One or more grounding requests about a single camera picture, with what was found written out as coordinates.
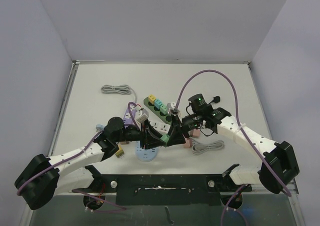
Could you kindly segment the light green charger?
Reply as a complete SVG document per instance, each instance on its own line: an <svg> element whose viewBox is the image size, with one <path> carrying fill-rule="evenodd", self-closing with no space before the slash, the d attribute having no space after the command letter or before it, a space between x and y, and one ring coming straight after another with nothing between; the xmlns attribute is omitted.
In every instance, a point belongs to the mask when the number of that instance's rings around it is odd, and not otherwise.
<svg viewBox="0 0 320 226"><path fill-rule="evenodd" d="M160 138L165 144L168 143L170 136L168 134L164 134L162 135L162 137Z"/></svg>

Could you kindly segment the teal charger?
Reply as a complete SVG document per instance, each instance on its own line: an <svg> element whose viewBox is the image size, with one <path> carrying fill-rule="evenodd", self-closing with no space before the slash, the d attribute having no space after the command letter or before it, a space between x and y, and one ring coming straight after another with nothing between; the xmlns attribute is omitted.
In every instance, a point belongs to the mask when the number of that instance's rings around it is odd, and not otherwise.
<svg viewBox="0 0 320 226"><path fill-rule="evenodd" d="M154 106L157 110L160 110L161 106L163 105L162 101L159 99L156 99L154 102Z"/></svg>

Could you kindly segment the yellow USB charger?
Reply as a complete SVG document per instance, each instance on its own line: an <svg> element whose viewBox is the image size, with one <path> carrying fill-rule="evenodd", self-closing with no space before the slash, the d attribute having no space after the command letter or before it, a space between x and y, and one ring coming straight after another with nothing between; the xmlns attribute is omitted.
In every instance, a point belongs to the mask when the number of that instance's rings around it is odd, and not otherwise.
<svg viewBox="0 0 320 226"><path fill-rule="evenodd" d="M154 95L149 95L148 96L148 101L149 101L149 103L151 104L151 105L154 105L155 104L155 101L156 101L156 97L154 96Z"/></svg>

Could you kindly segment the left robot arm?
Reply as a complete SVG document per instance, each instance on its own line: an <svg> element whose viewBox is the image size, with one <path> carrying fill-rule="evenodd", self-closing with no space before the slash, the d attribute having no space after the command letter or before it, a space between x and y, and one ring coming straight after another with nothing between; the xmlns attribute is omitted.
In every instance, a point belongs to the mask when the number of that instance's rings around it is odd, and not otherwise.
<svg viewBox="0 0 320 226"><path fill-rule="evenodd" d="M168 140L169 136L158 132L149 120L137 127L113 117L84 147L56 156L34 156L14 183L17 195L37 210L61 193L78 189L104 193L107 180L93 164L115 155L119 142L139 142L141 148L153 149L165 146Z"/></svg>

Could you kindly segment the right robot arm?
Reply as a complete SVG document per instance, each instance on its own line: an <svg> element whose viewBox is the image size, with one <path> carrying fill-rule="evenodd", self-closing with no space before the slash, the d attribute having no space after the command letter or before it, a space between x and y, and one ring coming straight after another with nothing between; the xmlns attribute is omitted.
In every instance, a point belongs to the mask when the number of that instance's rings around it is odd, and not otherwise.
<svg viewBox="0 0 320 226"><path fill-rule="evenodd" d="M261 160L261 167L235 166L223 177L223 186L230 191L239 185L263 185L268 191L290 195L287 185L299 174L299 166L292 145L268 139L223 108L213 108L205 102L202 94L189 99L193 113L179 117L178 109L170 109L171 124L167 146L181 144L188 137L188 132L204 127L215 134L233 140L248 152Z"/></svg>

